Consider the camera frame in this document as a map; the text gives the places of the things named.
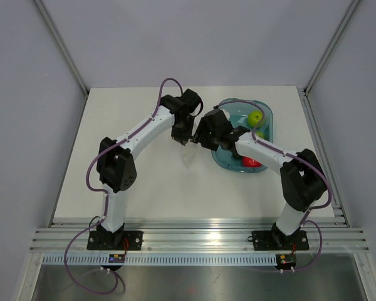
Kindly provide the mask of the clear zip top bag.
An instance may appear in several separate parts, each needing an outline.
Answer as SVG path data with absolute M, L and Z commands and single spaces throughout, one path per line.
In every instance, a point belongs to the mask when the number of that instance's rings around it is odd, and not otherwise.
M 199 144 L 188 143 L 181 150 L 181 159 L 184 167 L 189 170 L 195 163 L 201 147 Z

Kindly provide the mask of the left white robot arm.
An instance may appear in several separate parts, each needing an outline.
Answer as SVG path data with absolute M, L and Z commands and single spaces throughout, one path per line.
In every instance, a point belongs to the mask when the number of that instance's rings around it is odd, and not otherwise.
M 160 98 L 155 112 L 125 135 L 100 143 L 97 172 L 104 191 L 103 222 L 89 234 L 89 250 L 140 250 L 142 232 L 125 231 L 125 209 L 128 189 L 137 178 L 135 160 L 162 132 L 171 131 L 171 138 L 186 145 L 192 138 L 194 111 L 203 109 L 200 96 L 187 89 L 179 97 Z

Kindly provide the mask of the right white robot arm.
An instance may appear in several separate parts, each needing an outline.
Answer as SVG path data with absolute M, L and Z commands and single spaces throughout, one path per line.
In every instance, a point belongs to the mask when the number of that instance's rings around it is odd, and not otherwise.
M 332 201 L 331 186 L 313 151 L 293 154 L 260 138 L 254 129 L 233 127 L 220 108 L 201 118 L 192 141 L 212 151 L 222 148 L 236 157 L 254 159 L 280 176 L 286 204 L 270 231 L 279 249 L 292 244 L 312 211 Z

